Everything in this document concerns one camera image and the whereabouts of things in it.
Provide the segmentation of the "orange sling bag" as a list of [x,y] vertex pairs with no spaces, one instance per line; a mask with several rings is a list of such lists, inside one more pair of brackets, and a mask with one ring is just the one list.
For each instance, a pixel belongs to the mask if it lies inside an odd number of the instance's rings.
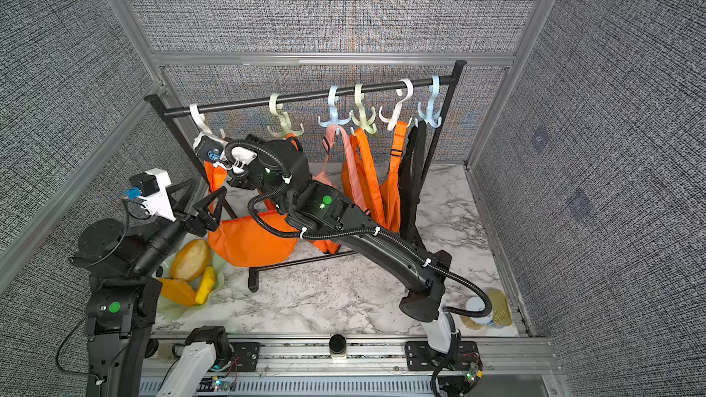
[[[203,162],[211,191],[220,189],[227,177],[226,170]],[[259,216],[270,226],[285,232],[294,229],[285,217],[277,213],[275,204],[265,201],[267,210]],[[264,267],[285,261],[296,246],[298,238],[279,238],[260,227],[252,217],[222,221],[214,233],[209,233],[211,249],[235,267]]]
[[399,232],[402,221],[401,197],[399,192],[399,169],[404,156],[407,125],[398,121],[393,131],[393,143],[386,180],[380,185],[384,202],[384,227],[392,232]]
[[367,134],[358,128],[349,139],[353,149],[354,175],[358,178],[365,209],[375,222],[383,223],[384,202]]

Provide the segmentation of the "red-orange sling bag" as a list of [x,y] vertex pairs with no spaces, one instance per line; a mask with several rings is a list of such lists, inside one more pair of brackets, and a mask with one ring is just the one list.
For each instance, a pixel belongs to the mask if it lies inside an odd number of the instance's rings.
[[267,196],[263,202],[270,202],[284,215],[301,239],[321,241],[322,236],[331,233],[314,213],[314,208],[323,204],[314,201],[314,194],[323,184],[314,180],[302,144],[290,137],[266,141],[263,147],[268,151],[258,159],[263,168],[258,190]]

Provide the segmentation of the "black sling bag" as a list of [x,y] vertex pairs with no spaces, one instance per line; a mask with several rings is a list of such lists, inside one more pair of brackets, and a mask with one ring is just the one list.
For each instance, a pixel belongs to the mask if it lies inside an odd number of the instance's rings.
[[427,125],[424,122],[411,127],[399,169],[398,187],[401,200],[399,233],[404,240],[412,244],[418,244],[420,241],[416,220],[423,186],[426,139]]

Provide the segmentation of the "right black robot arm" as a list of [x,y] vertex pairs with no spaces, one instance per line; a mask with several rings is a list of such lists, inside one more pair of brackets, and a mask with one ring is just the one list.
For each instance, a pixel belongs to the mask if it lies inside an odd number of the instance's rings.
[[399,308],[420,323],[443,313],[448,270],[375,222],[343,192],[314,180],[306,155],[287,141],[233,140],[224,157],[246,171],[246,181],[261,193],[247,209],[262,229],[283,239],[331,241],[354,250],[391,273],[408,290]]

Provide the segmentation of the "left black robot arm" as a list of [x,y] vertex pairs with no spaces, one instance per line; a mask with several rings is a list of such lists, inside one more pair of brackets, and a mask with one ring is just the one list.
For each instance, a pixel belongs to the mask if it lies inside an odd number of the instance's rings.
[[199,201],[195,179],[167,189],[174,220],[154,216],[131,224],[106,218],[81,233],[70,262],[89,273],[85,311],[88,396],[136,396],[156,322],[162,283],[154,277],[189,233],[204,236],[220,225],[227,190]]

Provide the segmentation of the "pale green hook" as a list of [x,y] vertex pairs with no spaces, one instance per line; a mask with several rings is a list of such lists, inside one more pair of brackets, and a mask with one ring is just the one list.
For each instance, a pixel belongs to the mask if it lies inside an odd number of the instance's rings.
[[363,84],[356,84],[356,86],[354,86],[354,104],[358,110],[358,116],[355,116],[354,112],[351,111],[351,120],[359,129],[364,130],[364,132],[376,134],[378,132],[375,123],[377,112],[375,107],[371,107],[371,114],[367,113],[364,106],[364,93],[362,92],[362,88]]
[[270,114],[276,117],[279,121],[279,130],[275,130],[273,127],[268,126],[268,133],[279,139],[285,139],[290,137],[299,137],[304,134],[304,127],[300,124],[300,128],[295,130],[292,127],[292,121],[290,120],[290,114],[283,109],[283,104],[278,102],[279,94],[273,93],[270,95],[270,101],[268,101],[268,110]]

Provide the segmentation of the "white hook far left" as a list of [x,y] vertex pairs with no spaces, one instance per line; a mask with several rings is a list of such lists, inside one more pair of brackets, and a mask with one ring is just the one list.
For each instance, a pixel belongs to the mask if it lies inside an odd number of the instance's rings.
[[224,139],[224,130],[220,130],[219,133],[215,133],[207,124],[206,119],[203,114],[200,113],[197,104],[189,105],[189,115],[191,119],[199,129],[199,131],[213,139],[222,141]]

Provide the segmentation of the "white hook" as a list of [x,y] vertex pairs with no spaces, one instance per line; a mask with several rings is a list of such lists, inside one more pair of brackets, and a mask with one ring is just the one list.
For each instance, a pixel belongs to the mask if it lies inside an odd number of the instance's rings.
[[215,133],[207,124],[206,119],[203,114],[200,113],[197,104],[189,105],[189,115],[191,119],[199,129],[199,131],[213,139],[222,141],[224,139],[224,130],[220,130],[219,133]]
[[411,80],[404,78],[401,79],[400,82],[404,84],[404,89],[397,88],[397,90],[395,90],[400,100],[395,103],[391,117],[385,117],[384,114],[382,114],[382,107],[378,109],[378,118],[386,125],[388,132],[392,132],[396,128],[404,103],[414,95],[414,85]]

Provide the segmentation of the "light blue hook centre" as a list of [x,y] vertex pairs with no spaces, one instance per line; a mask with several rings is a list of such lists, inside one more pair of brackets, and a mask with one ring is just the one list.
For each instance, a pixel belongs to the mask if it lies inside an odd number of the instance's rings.
[[320,127],[327,128],[328,126],[331,126],[331,125],[345,126],[351,122],[350,116],[347,118],[340,117],[339,112],[338,112],[338,101],[339,101],[338,87],[331,86],[331,88],[329,88],[329,91],[327,94],[327,108],[328,108],[328,113],[329,113],[329,120],[322,121],[321,118],[318,118],[318,125]]

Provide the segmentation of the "light blue hook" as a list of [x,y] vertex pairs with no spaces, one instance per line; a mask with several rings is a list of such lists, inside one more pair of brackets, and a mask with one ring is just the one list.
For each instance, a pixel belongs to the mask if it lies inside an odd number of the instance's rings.
[[429,97],[425,106],[421,102],[417,105],[419,119],[424,121],[432,129],[437,129],[442,124],[441,110],[435,110],[435,103],[441,91],[441,79],[437,75],[431,77],[429,86]]
[[350,116],[347,118],[340,117],[339,112],[338,112],[338,101],[339,101],[338,87],[331,86],[331,88],[329,88],[329,91],[327,94],[327,108],[328,108],[328,113],[329,113],[329,120],[322,121],[321,118],[318,118],[318,125],[320,127],[327,128],[328,126],[331,126],[331,125],[345,126],[351,122]]

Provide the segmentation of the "pale green hook right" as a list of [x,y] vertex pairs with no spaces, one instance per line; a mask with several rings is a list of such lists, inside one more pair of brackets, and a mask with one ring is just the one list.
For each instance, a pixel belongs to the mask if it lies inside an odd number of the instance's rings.
[[371,114],[367,113],[364,106],[364,93],[362,92],[362,88],[363,84],[356,84],[356,86],[354,86],[354,104],[358,110],[358,116],[355,116],[354,112],[351,111],[351,120],[359,129],[364,130],[364,132],[376,134],[378,132],[375,123],[377,112],[375,107],[371,107]]

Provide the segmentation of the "white hook right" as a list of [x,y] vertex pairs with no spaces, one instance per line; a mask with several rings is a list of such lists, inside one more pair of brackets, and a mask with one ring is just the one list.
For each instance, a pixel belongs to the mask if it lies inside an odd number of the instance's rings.
[[414,95],[414,85],[411,80],[404,78],[401,79],[400,82],[404,84],[404,89],[397,88],[397,90],[395,90],[400,100],[395,103],[391,117],[385,117],[384,114],[382,114],[382,107],[378,109],[378,118],[386,125],[388,132],[392,132],[396,128],[404,103]]

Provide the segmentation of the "light blue hook far right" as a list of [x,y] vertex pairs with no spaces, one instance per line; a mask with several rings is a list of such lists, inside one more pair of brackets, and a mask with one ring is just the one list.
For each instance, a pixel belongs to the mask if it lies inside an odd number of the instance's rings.
[[442,124],[441,110],[435,110],[435,103],[441,91],[441,79],[437,75],[431,77],[429,86],[429,97],[425,106],[421,102],[417,105],[419,119],[424,121],[432,129],[437,129]]

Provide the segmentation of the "yellow banana piece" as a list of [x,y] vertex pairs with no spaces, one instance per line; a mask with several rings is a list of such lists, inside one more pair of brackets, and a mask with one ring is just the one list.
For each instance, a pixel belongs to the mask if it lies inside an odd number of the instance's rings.
[[216,274],[212,266],[207,266],[202,273],[202,280],[195,295],[195,303],[203,305],[213,292],[216,283]]

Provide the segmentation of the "orange fruit piece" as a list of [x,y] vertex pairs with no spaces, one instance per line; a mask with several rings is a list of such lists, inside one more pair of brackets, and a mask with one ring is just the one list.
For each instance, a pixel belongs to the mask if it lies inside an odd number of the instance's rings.
[[194,299],[196,290],[194,290],[184,279],[164,279],[160,278],[161,296],[173,303],[191,307],[196,305]]

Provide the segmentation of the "pale green plate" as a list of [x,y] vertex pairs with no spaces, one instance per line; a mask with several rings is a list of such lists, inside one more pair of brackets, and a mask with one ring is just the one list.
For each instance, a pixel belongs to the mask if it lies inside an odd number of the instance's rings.
[[165,285],[167,297],[163,293],[160,294],[157,303],[157,313],[166,320],[174,321],[178,320],[185,312],[204,309],[214,297],[215,292],[224,285],[222,270],[226,266],[226,261],[219,255],[211,253],[210,266],[214,272],[213,288],[204,303],[196,303],[195,301],[200,291],[200,284],[202,284],[202,275],[199,275],[193,281],[185,281],[184,284],[180,282],[178,286],[172,286],[167,283]]

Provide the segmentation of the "black garment rack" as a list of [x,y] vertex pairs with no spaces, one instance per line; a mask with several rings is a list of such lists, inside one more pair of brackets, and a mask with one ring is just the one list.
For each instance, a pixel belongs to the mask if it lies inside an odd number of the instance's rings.
[[[445,117],[449,112],[450,104],[452,104],[454,93],[461,79],[463,68],[466,66],[466,64],[467,61],[465,60],[456,60],[452,69],[452,73],[450,75],[443,75],[439,78],[439,84],[441,86],[449,87],[441,109],[442,117]],[[402,82],[367,84],[362,87],[361,91],[364,94],[370,94],[393,89],[401,89],[403,86],[404,84]],[[189,161],[191,161],[193,166],[197,169],[199,175],[205,182],[208,182],[208,178],[205,173],[202,162],[199,160],[196,154],[193,153],[193,150],[191,149],[191,146],[186,136],[178,130],[178,126],[174,122],[174,119],[189,116],[189,110],[187,108],[182,107],[171,108],[170,110],[168,110],[165,106],[164,101],[164,96],[166,94],[167,90],[165,89],[165,86],[157,84],[157,91],[150,91],[149,94],[143,98],[143,100],[146,101],[152,107],[154,112],[158,115],[160,121],[163,121],[163,123],[165,123],[165,126],[167,126],[169,132],[171,132],[173,137],[178,141],[179,146],[182,148],[187,158],[189,158]],[[315,99],[323,99],[324,97],[327,97],[327,95],[328,90],[308,90],[303,93],[281,95],[279,97],[279,101],[281,101],[282,104],[298,103]],[[268,104],[269,100],[269,97],[258,97],[257,99],[243,99],[222,103],[213,103],[204,105],[202,111],[204,113],[211,113],[222,112],[227,110],[245,110],[246,108],[264,107],[266,106],[266,104]],[[424,162],[422,173],[420,174],[420,187],[423,187],[423,184],[426,181],[428,171],[433,161],[440,137],[441,130],[437,130],[437,132],[433,134],[431,144],[426,155],[426,161]],[[262,266],[250,268],[248,270],[248,290],[250,290],[252,293],[256,293],[259,290],[259,274],[261,272],[270,269],[286,268],[286,266],[286,263],[279,263],[266,267]]]

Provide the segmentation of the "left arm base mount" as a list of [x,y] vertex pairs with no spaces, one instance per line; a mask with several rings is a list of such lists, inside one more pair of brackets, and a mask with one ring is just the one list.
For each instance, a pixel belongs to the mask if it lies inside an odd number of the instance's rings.
[[186,338],[178,361],[171,367],[157,396],[194,396],[208,373],[226,378],[233,372],[255,372],[261,343],[232,343],[223,326],[205,325]]

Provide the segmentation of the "black knob on rail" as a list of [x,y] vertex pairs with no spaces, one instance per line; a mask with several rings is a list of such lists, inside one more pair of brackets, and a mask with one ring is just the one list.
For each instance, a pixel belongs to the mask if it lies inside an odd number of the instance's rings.
[[347,356],[347,338],[334,334],[328,341],[329,355],[331,358],[345,358]]

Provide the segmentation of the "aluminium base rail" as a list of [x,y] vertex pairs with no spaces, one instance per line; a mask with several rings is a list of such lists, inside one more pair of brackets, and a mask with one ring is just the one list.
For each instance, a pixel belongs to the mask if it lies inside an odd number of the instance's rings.
[[[239,361],[224,373],[208,372],[198,396],[430,396],[432,366],[416,347],[421,336],[347,335],[332,351],[328,335],[232,334]],[[545,338],[466,337],[452,371],[439,383],[463,387],[470,363],[483,374],[472,396],[569,396],[566,371]]]

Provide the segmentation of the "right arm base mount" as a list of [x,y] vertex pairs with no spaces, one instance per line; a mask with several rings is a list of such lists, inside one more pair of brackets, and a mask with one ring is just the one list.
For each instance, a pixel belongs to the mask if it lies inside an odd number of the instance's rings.
[[425,342],[406,342],[406,366],[413,372],[430,372],[435,396],[466,396],[483,377],[484,364],[475,342],[463,342],[452,315],[446,311],[422,323]]

